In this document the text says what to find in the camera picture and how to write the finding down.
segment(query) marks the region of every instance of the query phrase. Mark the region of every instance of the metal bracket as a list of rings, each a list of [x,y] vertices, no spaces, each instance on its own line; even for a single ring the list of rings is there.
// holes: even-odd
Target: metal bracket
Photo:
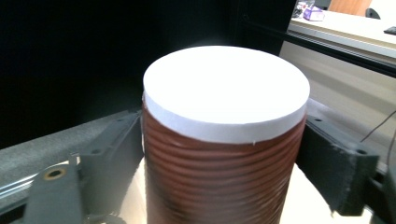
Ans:
[[[143,158],[140,112],[110,124],[69,164],[50,167],[33,182],[25,223],[114,223]]]

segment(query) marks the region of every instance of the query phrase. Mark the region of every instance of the copper coil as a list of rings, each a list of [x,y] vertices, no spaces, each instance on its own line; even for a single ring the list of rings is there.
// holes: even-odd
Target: copper coil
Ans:
[[[304,119],[255,144],[208,143],[143,108],[148,224],[278,223]]]

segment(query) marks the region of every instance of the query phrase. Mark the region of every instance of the black background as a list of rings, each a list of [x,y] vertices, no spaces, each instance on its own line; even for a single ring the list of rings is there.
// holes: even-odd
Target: black background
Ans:
[[[278,54],[295,1],[1,1],[0,148],[141,104],[158,58],[203,45]]]

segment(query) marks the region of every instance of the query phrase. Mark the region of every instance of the ribbed cylinder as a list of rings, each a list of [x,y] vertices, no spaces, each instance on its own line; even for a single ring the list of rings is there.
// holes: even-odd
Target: ribbed cylinder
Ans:
[[[173,132],[143,109],[148,224],[278,223],[304,119],[253,144]]]
[[[148,224],[276,224],[309,84],[261,51],[183,49],[144,76]]]

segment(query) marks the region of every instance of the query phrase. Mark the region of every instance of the cylinder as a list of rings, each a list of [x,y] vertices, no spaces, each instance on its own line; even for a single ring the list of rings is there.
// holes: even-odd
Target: cylinder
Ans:
[[[199,47],[144,75],[148,224],[279,223],[309,97],[265,52]]]

